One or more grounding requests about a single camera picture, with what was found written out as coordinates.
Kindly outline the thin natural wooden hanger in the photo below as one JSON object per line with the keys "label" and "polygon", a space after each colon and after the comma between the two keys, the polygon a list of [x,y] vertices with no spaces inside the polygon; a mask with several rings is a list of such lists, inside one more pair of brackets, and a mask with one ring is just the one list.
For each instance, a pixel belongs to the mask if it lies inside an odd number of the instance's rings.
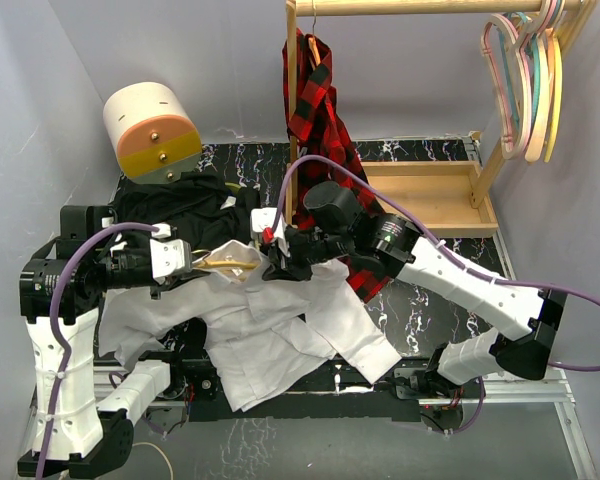
{"label": "thin natural wooden hanger", "polygon": [[209,253],[196,258],[192,263],[192,268],[197,270],[240,270],[251,271],[256,269],[261,262],[243,262],[235,260],[208,260]]}

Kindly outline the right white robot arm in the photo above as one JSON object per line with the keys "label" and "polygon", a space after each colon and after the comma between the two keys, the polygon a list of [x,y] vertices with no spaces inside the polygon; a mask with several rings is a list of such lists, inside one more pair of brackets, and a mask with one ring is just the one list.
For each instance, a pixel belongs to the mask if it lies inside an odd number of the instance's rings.
{"label": "right white robot arm", "polygon": [[333,181],[313,187],[304,206],[314,226],[285,226],[273,208],[250,214],[254,240],[271,263],[265,280],[305,281],[313,266],[349,258],[363,270],[431,290],[474,313],[490,330],[436,348],[424,370],[402,380],[422,394],[453,397],[469,381],[501,371],[525,380],[544,378],[566,296],[551,289],[515,287],[432,244],[412,221],[396,214],[372,216],[354,193]]}

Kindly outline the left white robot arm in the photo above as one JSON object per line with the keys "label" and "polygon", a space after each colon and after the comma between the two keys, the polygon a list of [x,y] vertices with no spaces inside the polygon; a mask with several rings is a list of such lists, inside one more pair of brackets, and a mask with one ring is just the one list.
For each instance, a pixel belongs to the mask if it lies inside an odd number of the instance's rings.
{"label": "left white robot arm", "polygon": [[186,387],[179,360],[145,351],[105,399],[97,400],[94,339],[107,292],[146,287],[158,298],[193,276],[190,245],[169,223],[118,222],[108,206],[65,206],[60,232],[19,278],[20,312],[34,353],[37,413],[21,477],[62,472],[95,479],[129,458],[134,427],[151,403]]}

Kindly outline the white button-up shirt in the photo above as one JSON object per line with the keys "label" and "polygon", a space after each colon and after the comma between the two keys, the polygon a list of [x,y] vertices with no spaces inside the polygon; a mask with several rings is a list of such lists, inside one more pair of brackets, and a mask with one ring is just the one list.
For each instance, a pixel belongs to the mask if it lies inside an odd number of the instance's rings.
{"label": "white button-up shirt", "polygon": [[335,355],[369,383],[401,358],[348,284],[347,266],[330,260],[308,281],[265,281],[269,263],[255,248],[231,240],[212,260],[257,262],[240,275],[215,271],[153,300],[146,288],[107,292],[99,352],[124,365],[192,318],[207,327],[204,348],[231,410],[247,411],[289,389]]}

